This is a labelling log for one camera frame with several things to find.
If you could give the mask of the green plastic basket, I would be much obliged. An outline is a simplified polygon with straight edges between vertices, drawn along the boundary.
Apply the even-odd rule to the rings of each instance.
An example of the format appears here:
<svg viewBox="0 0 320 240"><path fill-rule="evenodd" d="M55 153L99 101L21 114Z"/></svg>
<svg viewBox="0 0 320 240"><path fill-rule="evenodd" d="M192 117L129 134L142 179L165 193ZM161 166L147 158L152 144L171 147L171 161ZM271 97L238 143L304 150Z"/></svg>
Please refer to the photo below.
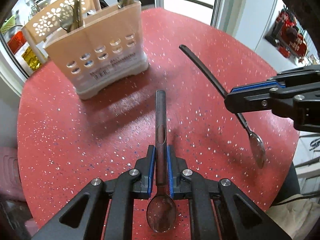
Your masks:
<svg viewBox="0 0 320 240"><path fill-rule="evenodd" d="M1 33L4 35L11 27L15 25L15 16L12 15L9 19L7 19L2 27L1 27Z"/></svg>

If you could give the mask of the beige flower-pattern storage cart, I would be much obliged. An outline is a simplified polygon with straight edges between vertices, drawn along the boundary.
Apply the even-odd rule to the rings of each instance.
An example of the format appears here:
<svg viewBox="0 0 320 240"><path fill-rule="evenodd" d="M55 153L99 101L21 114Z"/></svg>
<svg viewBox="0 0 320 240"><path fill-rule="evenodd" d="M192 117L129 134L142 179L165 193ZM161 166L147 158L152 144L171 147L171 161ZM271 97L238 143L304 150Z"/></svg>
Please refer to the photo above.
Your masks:
<svg viewBox="0 0 320 240"><path fill-rule="evenodd" d="M101 9L99 0L79 1L83 14L90 10L98 11ZM45 63L47 58L37 48L37 45L60 28L60 17L69 5L74 6L74 0L54 0L50 5L37 12L22 28L23 36L41 64Z"/></svg>

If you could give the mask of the dark handled spoon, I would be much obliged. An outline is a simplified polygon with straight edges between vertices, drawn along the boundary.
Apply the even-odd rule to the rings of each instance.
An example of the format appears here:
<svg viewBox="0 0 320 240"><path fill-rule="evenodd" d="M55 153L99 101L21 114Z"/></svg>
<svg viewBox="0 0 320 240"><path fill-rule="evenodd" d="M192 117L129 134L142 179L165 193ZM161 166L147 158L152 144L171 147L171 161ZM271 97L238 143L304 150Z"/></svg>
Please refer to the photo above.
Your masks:
<svg viewBox="0 0 320 240"><path fill-rule="evenodd" d="M157 192L147 207L149 227L157 233L164 233L174 227L176 205L168 195L167 171L167 109L166 93L156 91L156 132L155 132L155 175Z"/></svg>
<svg viewBox="0 0 320 240"><path fill-rule="evenodd" d="M227 96L227 91L221 85L218 79L212 74L212 72L204 65L204 63L186 45L179 45L179 49L195 64L197 68L199 68L199 70L220 93L223 99L225 99ZM246 130L255 162L257 163L257 166L262 169L266 161L266 151L263 140L249 127L247 120L241 113L236 113L235 116L239 120L243 129Z"/></svg>

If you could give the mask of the pink plastic stool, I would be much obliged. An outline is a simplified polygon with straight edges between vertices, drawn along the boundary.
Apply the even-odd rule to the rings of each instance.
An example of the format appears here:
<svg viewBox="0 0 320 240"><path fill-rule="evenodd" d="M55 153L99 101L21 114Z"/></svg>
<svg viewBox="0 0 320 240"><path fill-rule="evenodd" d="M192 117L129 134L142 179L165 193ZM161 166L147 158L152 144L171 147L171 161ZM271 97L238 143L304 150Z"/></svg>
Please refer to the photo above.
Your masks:
<svg viewBox="0 0 320 240"><path fill-rule="evenodd" d="M17 149L1 147L1 196L9 200L25 202L22 189Z"/></svg>

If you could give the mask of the red plastic basket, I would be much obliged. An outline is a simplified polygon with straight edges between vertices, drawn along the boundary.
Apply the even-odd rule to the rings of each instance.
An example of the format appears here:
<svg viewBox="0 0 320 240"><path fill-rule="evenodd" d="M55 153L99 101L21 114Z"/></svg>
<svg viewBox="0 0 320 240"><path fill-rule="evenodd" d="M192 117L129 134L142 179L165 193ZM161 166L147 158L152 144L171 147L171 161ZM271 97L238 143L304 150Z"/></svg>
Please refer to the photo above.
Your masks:
<svg viewBox="0 0 320 240"><path fill-rule="evenodd" d="M26 39L20 30L10 39L8 47L13 54L16 54L25 43Z"/></svg>

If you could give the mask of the blue patterned chopstick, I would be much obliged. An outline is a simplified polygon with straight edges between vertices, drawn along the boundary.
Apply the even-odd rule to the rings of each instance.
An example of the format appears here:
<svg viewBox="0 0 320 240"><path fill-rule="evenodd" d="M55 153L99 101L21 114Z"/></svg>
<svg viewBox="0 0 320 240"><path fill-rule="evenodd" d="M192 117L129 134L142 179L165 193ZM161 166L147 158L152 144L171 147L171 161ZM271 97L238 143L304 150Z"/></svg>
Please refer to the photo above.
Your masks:
<svg viewBox="0 0 320 240"><path fill-rule="evenodd" d="M73 22L71 24L71 31L82 26L81 6L80 0L74 0Z"/></svg>

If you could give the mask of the beige plastic utensil holder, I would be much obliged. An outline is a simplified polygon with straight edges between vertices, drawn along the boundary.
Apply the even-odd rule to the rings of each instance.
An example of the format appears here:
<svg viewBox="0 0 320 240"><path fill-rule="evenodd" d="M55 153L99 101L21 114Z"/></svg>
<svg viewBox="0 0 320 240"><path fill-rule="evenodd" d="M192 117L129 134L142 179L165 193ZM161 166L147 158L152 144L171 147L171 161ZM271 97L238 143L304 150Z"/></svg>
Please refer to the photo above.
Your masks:
<svg viewBox="0 0 320 240"><path fill-rule="evenodd" d="M80 99L90 99L104 87L148 69L141 12L138 0L123 8L115 4L85 18L81 28L60 30L44 43Z"/></svg>

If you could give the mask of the yellow oil bottle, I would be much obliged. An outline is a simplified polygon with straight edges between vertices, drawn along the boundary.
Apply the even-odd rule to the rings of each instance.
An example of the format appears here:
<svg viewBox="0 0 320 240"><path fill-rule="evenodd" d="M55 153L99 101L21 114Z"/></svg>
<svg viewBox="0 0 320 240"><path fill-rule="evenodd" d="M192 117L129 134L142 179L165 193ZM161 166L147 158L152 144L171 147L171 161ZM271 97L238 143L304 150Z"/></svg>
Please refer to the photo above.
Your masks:
<svg viewBox="0 0 320 240"><path fill-rule="evenodd" d="M24 51L24 53L22 54L22 58L33 72L38 70L42 66L42 63L30 46Z"/></svg>

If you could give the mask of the dark translucent spoon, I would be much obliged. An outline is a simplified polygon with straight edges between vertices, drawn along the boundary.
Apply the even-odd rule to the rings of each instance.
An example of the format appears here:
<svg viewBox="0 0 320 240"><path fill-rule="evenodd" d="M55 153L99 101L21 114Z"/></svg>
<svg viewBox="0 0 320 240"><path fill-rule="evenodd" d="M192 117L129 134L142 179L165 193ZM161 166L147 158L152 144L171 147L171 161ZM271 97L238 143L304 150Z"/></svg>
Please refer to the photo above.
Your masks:
<svg viewBox="0 0 320 240"><path fill-rule="evenodd" d="M67 4L61 9L59 21L60 27L70 33L74 24L74 9L71 5Z"/></svg>

